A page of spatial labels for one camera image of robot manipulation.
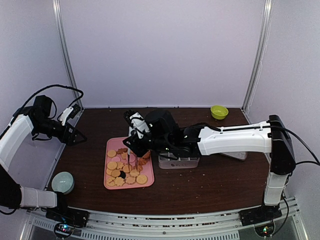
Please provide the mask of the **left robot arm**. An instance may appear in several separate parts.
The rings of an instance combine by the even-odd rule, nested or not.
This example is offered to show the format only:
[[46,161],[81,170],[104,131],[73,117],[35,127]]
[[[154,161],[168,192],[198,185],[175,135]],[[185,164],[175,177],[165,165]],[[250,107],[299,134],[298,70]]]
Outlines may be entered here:
[[34,105],[15,112],[0,136],[0,205],[9,209],[52,208],[61,222],[72,218],[72,211],[61,192],[46,191],[43,177],[50,172],[53,147],[39,140],[39,135],[75,146],[87,138],[68,123],[80,107],[67,107],[57,120],[45,108]]

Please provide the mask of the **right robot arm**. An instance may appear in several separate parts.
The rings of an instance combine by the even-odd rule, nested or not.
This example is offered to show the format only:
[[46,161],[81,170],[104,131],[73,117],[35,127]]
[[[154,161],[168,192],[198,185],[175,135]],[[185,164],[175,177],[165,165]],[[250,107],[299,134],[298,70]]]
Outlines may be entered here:
[[154,110],[145,117],[127,110],[123,117],[129,125],[129,135],[123,144],[139,158],[148,151],[175,161],[222,153],[270,154],[263,205],[256,210],[261,221],[276,212],[287,178],[296,168],[291,137],[277,115],[270,115],[260,123],[229,127],[207,123],[179,127],[167,110]]

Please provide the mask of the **metal serving tongs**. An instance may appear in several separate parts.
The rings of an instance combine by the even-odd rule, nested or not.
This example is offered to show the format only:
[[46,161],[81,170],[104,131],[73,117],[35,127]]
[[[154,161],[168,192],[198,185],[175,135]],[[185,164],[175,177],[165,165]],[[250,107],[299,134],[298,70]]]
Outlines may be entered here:
[[131,165],[133,168],[135,168],[136,170],[138,170],[138,157],[137,155],[130,150],[129,148],[127,149],[127,160],[126,163],[128,165]]

